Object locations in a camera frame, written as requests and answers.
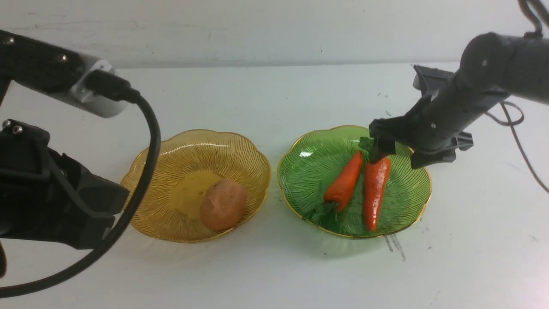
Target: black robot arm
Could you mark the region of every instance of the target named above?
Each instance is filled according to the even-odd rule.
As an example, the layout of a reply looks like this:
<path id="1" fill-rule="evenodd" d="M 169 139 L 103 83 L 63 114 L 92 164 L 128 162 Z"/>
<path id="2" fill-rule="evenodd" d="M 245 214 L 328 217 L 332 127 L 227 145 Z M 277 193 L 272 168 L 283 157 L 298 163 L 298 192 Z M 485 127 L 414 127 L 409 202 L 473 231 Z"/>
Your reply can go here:
<path id="1" fill-rule="evenodd" d="M 464 50 L 455 73 L 414 67 L 422 97 L 405 115 L 369 126 L 379 153 L 394 142 L 410 146 L 412 168 L 456 159 L 473 146 L 464 131 L 510 95 L 549 104 L 549 40 L 536 35 L 479 35 Z"/>

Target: fake vegetable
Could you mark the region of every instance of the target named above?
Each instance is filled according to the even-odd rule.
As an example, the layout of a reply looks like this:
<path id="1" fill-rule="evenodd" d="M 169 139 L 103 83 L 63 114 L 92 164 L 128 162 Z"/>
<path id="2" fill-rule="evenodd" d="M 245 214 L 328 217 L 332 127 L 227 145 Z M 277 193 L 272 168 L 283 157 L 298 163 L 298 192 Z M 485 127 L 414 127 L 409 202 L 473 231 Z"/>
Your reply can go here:
<path id="1" fill-rule="evenodd" d="M 370 231 L 375 231 L 383 203 L 385 185 L 391 172 L 391 160 L 382 158 L 377 163 L 366 163 L 364 191 L 364 220 Z"/>
<path id="2" fill-rule="evenodd" d="M 362 152 L 357 151 L 351 161 L 343 168 L 338 178 L 324 193 L 325 202 L 338 203 L 335 208 L 336 212 L 345 210 L 351 201 L 352 193 L 355 190 L 356 180 L 362 170 L 363 160 Z"/>
<path id="3" fill-rule="evenodd" d="M 247 198 L 248 191 L 243 185 L 223 178 L 206 192 L 200 219 L 212 230 L 232 228 L 242 220 Z"/>

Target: white table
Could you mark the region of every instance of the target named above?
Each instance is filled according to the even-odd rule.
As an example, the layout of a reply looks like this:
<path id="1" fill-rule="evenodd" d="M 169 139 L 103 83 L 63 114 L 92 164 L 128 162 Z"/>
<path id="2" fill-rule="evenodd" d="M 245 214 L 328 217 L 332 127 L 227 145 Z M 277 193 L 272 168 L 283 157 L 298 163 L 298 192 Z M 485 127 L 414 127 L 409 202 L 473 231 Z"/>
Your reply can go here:
<path id="1" fill-rule="evenodd" d="M 2 309 L 549 307 L 549 196 L 526 169 L 510 130 L 488 117 L 469 128 L 476 146 L 452 164 L 428 168 L 433 195 L 423 219 L 397 236 L 340 239 L 303 223 L 282 202 L 276 166 L 292 142 L 311 130 L 405 113 L 420 96 L 408 64 L 120 73 L 151 102 L 163 139 L 207 128 L 256 143 L 273 166 L 267 202 L 249 223 L 204 244 L 153 240 L 129 228 L 84 273 L 0 300 Z M 515 102 L 526 114 L 518 134 L 549 182 L 549 108 Z M 100 119 L 20 86 L 10 89 L 0 117 L 48 130 L 50 147 L 113 181 L 149 140 L 135 106 Z M 86 253 L 3 243 L 9 269 L 2 285 L 53 274 Z"/>

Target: orange carrot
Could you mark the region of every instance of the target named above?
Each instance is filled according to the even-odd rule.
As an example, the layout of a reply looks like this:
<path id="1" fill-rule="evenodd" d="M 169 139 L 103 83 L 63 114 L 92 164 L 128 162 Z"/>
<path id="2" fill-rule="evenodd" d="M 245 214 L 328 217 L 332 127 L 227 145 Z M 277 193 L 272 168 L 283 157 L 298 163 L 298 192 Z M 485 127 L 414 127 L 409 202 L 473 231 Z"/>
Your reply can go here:
<path id="1" fill-rule="evenodd" d="M 343 168 L 338 178 L 324 193 L 325 202 L 339 203 L 335 211 L 343 211 L 351 201 L 352 193 L 355 191 L 356 180 L 362 169 L 363 160 L 362 152 L 357 151 L 351 161 Z"/>
<path id="2" fill-rule="evenodd" d="M 391 172 L 391 160 L 384 157 L 377 163 L 366 163 L 364 191 L 364 220 L 370 231 L 375 231 L 383 202 L 385 185 Z"/>

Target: black cable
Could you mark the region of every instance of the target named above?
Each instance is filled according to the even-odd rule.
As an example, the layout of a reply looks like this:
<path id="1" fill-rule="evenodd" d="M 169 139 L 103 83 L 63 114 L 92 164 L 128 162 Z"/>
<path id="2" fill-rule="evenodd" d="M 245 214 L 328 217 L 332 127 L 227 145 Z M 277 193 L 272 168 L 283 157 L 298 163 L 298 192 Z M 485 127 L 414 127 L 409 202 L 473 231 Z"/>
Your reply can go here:
<path id="1" fill-rule="evenodd" d="M 543 34 L 541 33 L 541 21 L 538 17 L 536 17 L 530 8 L 530 6 L 532 6 L 544 22 L 545 26 L 549 27 L 549 12 L 543 3 L 541 3 L 540 0 L 518 0 L 518 4 L 522 14 L 524 14 L 524 16 L 534 25 L 535 28 L 534 32 L 527 32 L 524 36 L 543 37 Z"/>
<path id="2" fill-rule="evenodd" d="M 30 283 L 0 288 L 0 298 L 14 297 L 38 292 L 50 288 L 54 285 L 60 284 L 78 275 L 89 266 L 94 264 L 98 259 L 100 259 L 116 243 L 116 241 L 118 241 L 120 236 L 122 236 L 128 225 L 130 224 L 133 215 L 139 207 L 139 204 L 141 204 L 141 200 L 147 192 L 147 188 L 149 187 L 150 181 L 153 177 L 154 169 L 156 167 L 156 161 L 158 160 L 158 155 L 160 152 L 160 127 L 158 126 L 158 121 L 156 120 L 153 109 L 150 107 L 149 103 L 141 95 L 139 95 L 139 92 L 133 89 L 119 91 L 131 95 L 130 97 L 126 97 L 125 100 L 135 103 L 141 109 L 143 115 L 145 116 L 145 119 L 147 120 L 150 130 L 150 145 L 147 160 L 145 161 L 143 173 L 141 174 L 141 178 L 137 183 L 136 189 L 126 207 L 126 210 L 120 216 L 118 223 L 113 227 L 105 240 L 78 262 L 58 272 L 57 274 L 51 275 L 46 278 Z"/>
<path id="3" fill-rule="evenodd" d="M 520 113 L 520 118 L 518 120 L 515 120 L 515 121 L 511 121 L 510 119 L 508 119 L 507 122 L 504 122 L 502 120 L 499 120 L 496 116 L 492 115 L 491 113 L 484 113 L 486 116 L 492 118 L 492 120 L 494 120 L 495 122 L 497 122 L 498 124 L 502 125 L 502 126 L 514 126 L 514 125 L 519 125 L 521 124 L 523 121 L 524 121 L 524 113 L 522 112 L 522 109 L 520 107 L 518 107 L 515 103 L 512 103 L 512 102 L 507 102 L 507 101 L 503 101 L 503 102 L 500 102 L 501 106 L 503 106 L 505 108 L 505 105 L 509 105 L 511 107 L 513 107 L 514 109 L 518 110 L 518 112 Z"/>
<path id="4" fill-rule="evenodd" d="M 507 101 L 504 101 L 504 102 L 500 102 L 501 104 L 501 108 L 503 109 L 503 112 L 505 114 L 505 117 L 507 118 L 507 122 L 503 122 L 499 119 L 497 119 L 495 116 L 493 116 L 492 114 L 490 113 L 485 113 L 487 116 L 489 116 L 490 118 L 492 118 L 493 120 L 495 120 L 498 124 L 501 124 L 503 126 L 508 126 L 511 128 L 511 133 L 513 134 L 513 138 L 515 140 L 515 142 L 517 143 L 517 147 L 520 151 L 520 154 L 522 155 L 522 158 L 524 159 L 524 162 L 526 163 L 526 165 L 528 166 L 528 169 L 530 170 L 530 173 L 532 174 L 532 176 L 534 177 L 534 179 L 536 180 L 537 184 L 540 185 L 540 187 L 542 189 L 545 190 L 545 192 L 547 192 L 549 194 L 549 188 L 544 184 L 544 182 L 539 178 L 539 176 L 537 175 L 536 171 L 534 170 L 534 168 L 532 167 L 532 164 L 530 163 L 530 160 L 528 159 L 528 156 L 526 155 L 526 153 L 524 152 L 524 149 L 522 148 L 522 144 L 520 143 L 520 139 L 518 138 L 518 135 L 517 135 L 517 131 L 515 130 L 515 125 L 518 123 L 520 124 L 523 120 L 524 120 L 524 113 L 522 112 L 522 110 L 516 106 L 514 103 L 511 103 L 511 102 L 507 102 Z M 521 117 L 519 120 L 517 121 L 511 121 L 511 116 L 509 115 L 509 111 L 507 110 L 507 107 L 505 107 L 505 105 L 509 105 L 509 106 L 512 106 L 516 109 L 519 110 L 519 112 L 521 113 Z"/>

